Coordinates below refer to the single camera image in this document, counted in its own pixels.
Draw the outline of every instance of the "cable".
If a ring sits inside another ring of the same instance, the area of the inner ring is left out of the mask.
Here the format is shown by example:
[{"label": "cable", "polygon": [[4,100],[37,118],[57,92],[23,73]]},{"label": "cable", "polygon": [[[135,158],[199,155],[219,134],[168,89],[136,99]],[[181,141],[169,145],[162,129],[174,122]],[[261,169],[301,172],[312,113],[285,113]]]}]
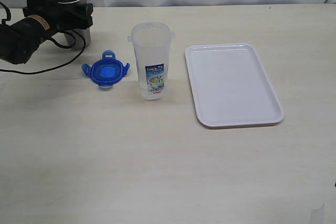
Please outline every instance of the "cable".
[{"label": "cable", "polygon": [[[85,50],[85,47],[86,47],[86,41],[84,39],[84,37],[79,34],[77,31],[75,30],[71,30],[73,31],[75,34],[77,34],[79,37],[81,37],[81,39],[83,40],[83,47],[81,49],[81,51],[75,56],[73,57],[71,60],[69,60],[68,62],[64,63],[64,64],[61,64],[61,65],[58,65],[56,67],[53,67],[53,68],[48,68],[48,69],[44,69],[44,70],[41,70],[41,71],[36,71],[36,72],[21,72],[21,71],[17,71],[17,70],[9,70],[9,69],[0,69],[0,72],[8,72],[8,73],[18,73],[18,74],[25,74],[25,75],[33,75],[33,74],[39,74],[39,73],[45,73],[45,72],[49,72],[49,71],[53,71],[55,69],[59,69],[59,68],[62,68],[62,67],[65,67],[66,65],[69,65],[71,63],[73,63]],[[69,32],[66,32],[66,31],[63,31],[62,33],[64,34],[67,34],[67,35],[70,35],[71,33]],[[53,42],[56,46],[60,47],[60,48],[71,48],[75,45],[76,43],[76,38],[74,37],[74,35],[72,35],[72,37],[75,39],[75,42],[73,43],[73,45],[71,46],[64,46],[64,45],[61,45],[60,43],[58,43],[55,39],[53,38],[48,38],[48,40],[50,40],[51,42]]]}]

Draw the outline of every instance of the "white tray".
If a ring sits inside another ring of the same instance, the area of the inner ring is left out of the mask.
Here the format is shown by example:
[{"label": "white tray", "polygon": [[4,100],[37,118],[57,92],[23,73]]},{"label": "white tray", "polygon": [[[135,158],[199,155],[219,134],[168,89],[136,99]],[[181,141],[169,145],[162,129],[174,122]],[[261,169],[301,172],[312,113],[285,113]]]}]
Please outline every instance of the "white tray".
[{"label": "white tray", "polygon": [[253,46],[191,46],[185,57],[196,114],[205,126],[272,125],[284,118]]}]

